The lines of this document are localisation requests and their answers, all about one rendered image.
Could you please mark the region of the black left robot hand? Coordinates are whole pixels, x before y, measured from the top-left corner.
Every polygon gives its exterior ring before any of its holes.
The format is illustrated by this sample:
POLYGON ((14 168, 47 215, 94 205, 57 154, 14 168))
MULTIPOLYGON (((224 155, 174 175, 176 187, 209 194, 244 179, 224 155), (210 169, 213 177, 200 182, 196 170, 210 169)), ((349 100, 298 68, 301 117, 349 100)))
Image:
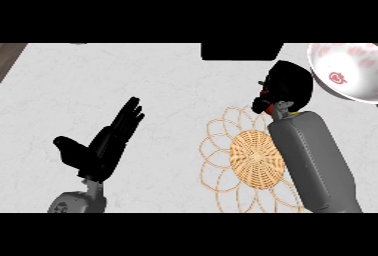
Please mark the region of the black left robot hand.
POLYGON ((86 146, 64 136, 52 139, 61 162, 78 170, 79 178, 101 183, 110 177, 126 143, 144 118, 138 103, 138 98, 128 99, 110 125, 101 128, 86 146))

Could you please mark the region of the woven wicker flower placemat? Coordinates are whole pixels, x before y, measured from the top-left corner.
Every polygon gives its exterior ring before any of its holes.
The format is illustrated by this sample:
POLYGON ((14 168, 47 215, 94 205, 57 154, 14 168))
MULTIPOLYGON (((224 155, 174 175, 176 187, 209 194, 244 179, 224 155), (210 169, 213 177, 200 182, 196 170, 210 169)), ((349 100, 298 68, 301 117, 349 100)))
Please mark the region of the woven wicker flower placemat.
POLYGON ((206 123, 206 137, 199 143, 197 151, 202 157, 202 165, 199 171, 199 182, 200 185, 213 193, 215 196, 215 205, 219 213, 224 213, 224 209, 219 201, 219 194, 227 194, 234 192, 236 207, 238 213, 249 213, 255 208, 267 213, 264 205, 259 199, 259 192, 267 191, 272 198, 272 213, 277 213, 278 206, 284 206, 289 210, 293 210, 296 213, 301 213, 305 208, 301 203, 298 196, 296 188, 292 182, 284 178, 284 173, 287 172, 286 165, 280 153, 272 145, 271 137, 267 131, 267 122, 265 114, 256 114, 255 117, 250 117, 250 112, 247 113, 244 106, 238 108, 236 106, 228 106, 224 109, 221 118, 215 118, 206 123), (237 111, 236 121, 227 118, 228 111, 237 111), (241 127, 241 116, 247 118, 249 129, 241 127), (258 121, 262 122, 262 129, 256 129, 258 121), (222 131, 219 133, 210 133, 210 124, 219 123, 222 131), (237 134, 231 135, 228 132, 227 125, 230 124, 237 129, 237 134), (213 138, 225 137, 230 142, 227 147, 216 145, 213 138), (203 154, 203 144, 209 142, 213 146, 213 151, 210 154, 203 154), (210 158, 216 153, 222 153, 227 156, 227 164, 218 165, 210 161, 210 158), (205 182, 205 166, 210 166, 219 170, 216 175, 215 185, 210 186, 205 182), (237 183, 233 187, 221 189, 221 179, 225 174, 225 171, 231 171, 236 176, 237 183), (275 193, 275 186, 283 184, 287 188, 292 197, 293 204, 284 202, 275 193), (243 210, 240 205, 240 188, 241 185, 246 185, 252 189, 252 200, 247 204, 247 208, 243 210))

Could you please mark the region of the white bowl with red pattern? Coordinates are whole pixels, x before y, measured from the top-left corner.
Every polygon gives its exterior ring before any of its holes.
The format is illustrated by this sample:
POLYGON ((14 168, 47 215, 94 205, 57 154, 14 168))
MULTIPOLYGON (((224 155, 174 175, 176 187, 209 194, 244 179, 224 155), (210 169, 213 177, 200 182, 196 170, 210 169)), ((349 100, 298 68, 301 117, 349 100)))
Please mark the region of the white bowl with red pattern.
POLYGON ((312 76, 327 91, 348 100, 378 105, 378 45, 309 43, 312 76))

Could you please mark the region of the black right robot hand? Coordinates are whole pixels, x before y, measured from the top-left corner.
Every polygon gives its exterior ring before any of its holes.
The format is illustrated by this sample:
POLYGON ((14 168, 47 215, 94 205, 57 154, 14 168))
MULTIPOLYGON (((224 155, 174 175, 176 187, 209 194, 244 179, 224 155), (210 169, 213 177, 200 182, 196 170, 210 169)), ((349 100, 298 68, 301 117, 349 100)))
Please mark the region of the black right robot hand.
MULTIPOLYGON (((272 103, 278 101, 292 102, 289 112, 296 112, 309 102, 312 93, 311 73, 289 61, 278 60, 268 70, 265 79, 272 92, 272 103)), ((252 111, 259 114, 264 112, 259 103, 259 96, 253 98, 252 111)))

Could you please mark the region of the brown wooden strip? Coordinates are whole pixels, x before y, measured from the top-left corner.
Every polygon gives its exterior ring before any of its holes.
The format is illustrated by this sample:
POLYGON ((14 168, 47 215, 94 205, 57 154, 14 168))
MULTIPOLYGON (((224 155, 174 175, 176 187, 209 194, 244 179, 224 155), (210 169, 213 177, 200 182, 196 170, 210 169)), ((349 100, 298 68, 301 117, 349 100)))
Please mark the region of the brown wooden strip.
POLYGON ((0 82, 26 47, 26 43, 0 43, 0 82))

